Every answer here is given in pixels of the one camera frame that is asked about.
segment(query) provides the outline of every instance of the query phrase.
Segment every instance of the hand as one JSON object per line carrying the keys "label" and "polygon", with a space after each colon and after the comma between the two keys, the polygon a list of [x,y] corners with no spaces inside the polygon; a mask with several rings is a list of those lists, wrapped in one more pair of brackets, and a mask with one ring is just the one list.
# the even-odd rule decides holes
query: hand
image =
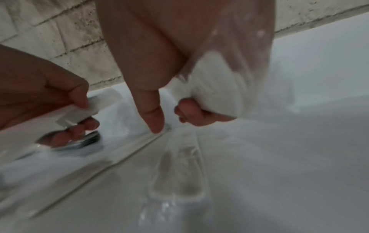
{"label": "hand", "polygon": [[[236,0],[97,0],[104,38],[135,100],[138,112],[151,131],[160,132],[164,115],[159,88],[178,74],[204,44],[226,6]],[[243,0],[254,4],[268,35],[274,31],[275,0]],[[247,30],[252,27],[242,25]],[[268,38],[266,46],[271,46]],[[255,60],[255,54],[244,53]],[[181,122],[204,126],[229,117],[200,109],[193,99],[179,102],[175,113]]]}
{"label": "hand", "polygon": [[[0,45],[0,130],[69,104],[88,108],[88,83],[41,58]],[[58,147],[78,140],[99,126],[87,119],[66,131],[43,138]]]}

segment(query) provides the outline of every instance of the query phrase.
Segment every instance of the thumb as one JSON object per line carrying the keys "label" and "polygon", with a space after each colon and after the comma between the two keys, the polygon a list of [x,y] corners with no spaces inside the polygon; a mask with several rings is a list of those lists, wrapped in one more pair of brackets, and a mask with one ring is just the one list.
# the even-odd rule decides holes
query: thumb
{"label": "thumb", "polygon": [[164,113],[160,107],[159,91],[142,91],[130,89],[138,113],[150,130],[157,134],[164,127]]}

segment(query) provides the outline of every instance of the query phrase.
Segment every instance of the white surface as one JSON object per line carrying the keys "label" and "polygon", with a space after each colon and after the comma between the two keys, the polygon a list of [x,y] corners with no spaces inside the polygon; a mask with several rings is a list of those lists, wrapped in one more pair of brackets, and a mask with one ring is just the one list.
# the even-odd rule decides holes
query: white surface
{"label": "white surface", "polygon": [[[199,129],[213,199],[209,221],[137,226],[163,136],[11,232],[368,232],[368,32],[365,14],[276,40],[273,62],[295,80],[299,117]],[[173,103],[165,105],[169,118]]]}

